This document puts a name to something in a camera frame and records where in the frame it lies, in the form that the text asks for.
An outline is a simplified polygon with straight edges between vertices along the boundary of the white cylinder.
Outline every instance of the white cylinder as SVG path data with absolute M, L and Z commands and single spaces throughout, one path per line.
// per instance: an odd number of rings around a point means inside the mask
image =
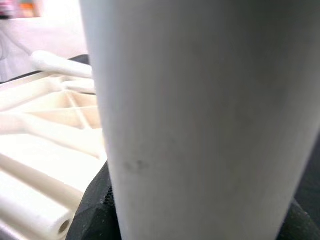
M 69 209 L 3 171 L 0 171 L 0 215 L 48 240 L 65 236 L 73 219 Z
M 319 129 L 317 3 L 80 2 L 123 239 L 274 240 Z

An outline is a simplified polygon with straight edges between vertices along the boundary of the blurry background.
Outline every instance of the blurry background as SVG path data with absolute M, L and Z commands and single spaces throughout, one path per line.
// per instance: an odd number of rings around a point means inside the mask
M 11 1 L 0 0 L 0 7 Z M 7 57 L 0 60 L 0 82 L 34 71 L 29 56 L 12 44 L 3 31 L 31 52 L 45 50 L 64 58 L 87 54 L 78 0 L 34 0 L 33 10 L 28 9 L 27 1 L 22 3 L 25 9 L 9 9 L 13 18 L 0 20 L 0 38 L 5 43 L 0 45 L 0 56 L 7 52 Z

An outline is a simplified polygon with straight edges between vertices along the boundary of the white wall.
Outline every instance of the white wall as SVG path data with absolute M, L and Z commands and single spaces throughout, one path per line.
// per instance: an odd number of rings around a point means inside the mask
M 39 1 L 41 17 L 0 20 L 0 27 L 31 51 L 50 51 L 64 58 L 87 54 L 79 1 Z M 34 71 L 29 57 L 12 44 L 8 58 L 0 65 L 0 71 L 5 66 L 8 79 Z

